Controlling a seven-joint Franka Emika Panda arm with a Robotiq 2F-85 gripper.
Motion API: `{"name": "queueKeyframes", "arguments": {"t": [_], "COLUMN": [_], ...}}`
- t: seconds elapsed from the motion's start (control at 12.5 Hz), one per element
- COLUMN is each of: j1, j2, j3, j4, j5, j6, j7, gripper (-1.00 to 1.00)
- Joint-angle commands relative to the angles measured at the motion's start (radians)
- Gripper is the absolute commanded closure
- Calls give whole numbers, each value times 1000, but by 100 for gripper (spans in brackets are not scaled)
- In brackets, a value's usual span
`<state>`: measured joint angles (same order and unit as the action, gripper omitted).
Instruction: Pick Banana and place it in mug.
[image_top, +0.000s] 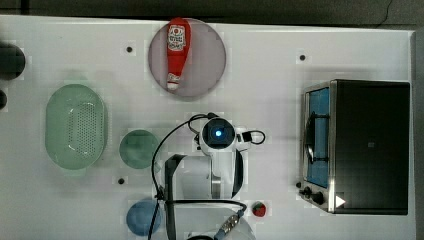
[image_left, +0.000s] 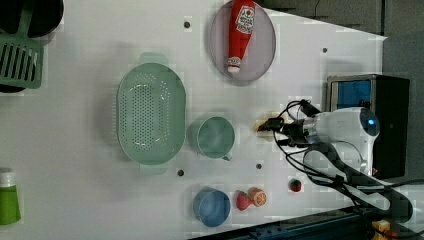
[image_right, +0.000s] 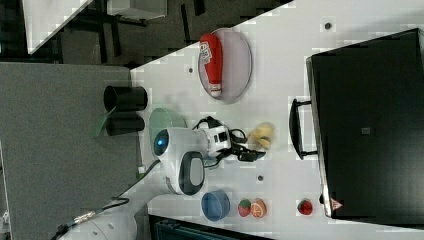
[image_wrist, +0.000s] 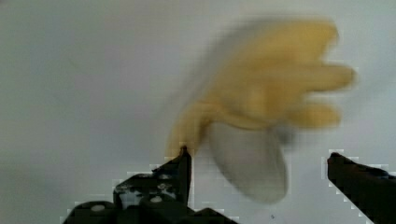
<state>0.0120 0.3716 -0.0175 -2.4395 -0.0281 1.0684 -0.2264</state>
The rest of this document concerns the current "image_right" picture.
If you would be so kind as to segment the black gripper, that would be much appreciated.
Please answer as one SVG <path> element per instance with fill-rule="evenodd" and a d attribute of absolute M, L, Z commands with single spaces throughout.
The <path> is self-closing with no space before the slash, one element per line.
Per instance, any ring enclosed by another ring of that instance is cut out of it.
<path fill-rule="evenodd" d="M 232 129 L 229 131 L 231 138 L 231 153 L 242 162 L 254 162 L 257 158 L 266 155 L 266 152 L 255 152 L 245 147 L 247 137 L 241 129 Z"/>

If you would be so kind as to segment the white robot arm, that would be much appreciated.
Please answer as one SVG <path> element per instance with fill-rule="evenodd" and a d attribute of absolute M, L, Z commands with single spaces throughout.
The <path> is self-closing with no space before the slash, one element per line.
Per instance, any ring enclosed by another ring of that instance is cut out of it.
<path fill-rule="evenodd" d="M 157 160 L 141 180 L 108 205 L 61 225 L 51 240 L 136 240 L 135 215 L 157 196 L 198 193 L 204 184 L 207 162 L 216 166 L 229 155 L 253 162 L 265 155 L 235 142 L 231 131 L 223 126 L 165 128 L 156 135 L 152 151 Z"/>

